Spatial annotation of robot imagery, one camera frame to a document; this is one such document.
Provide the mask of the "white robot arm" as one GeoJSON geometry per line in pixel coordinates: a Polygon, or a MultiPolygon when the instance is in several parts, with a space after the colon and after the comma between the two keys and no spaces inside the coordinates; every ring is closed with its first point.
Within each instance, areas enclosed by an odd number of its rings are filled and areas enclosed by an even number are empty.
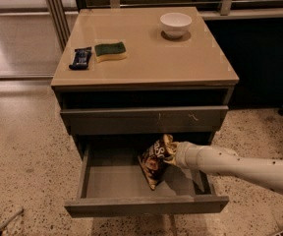
{"type": "Polygon", "coordinates": [[[205,174],[234,176],[283,195],[283,159],[242,157],[225,147],[181,142],[164,161],[205,174]]]}

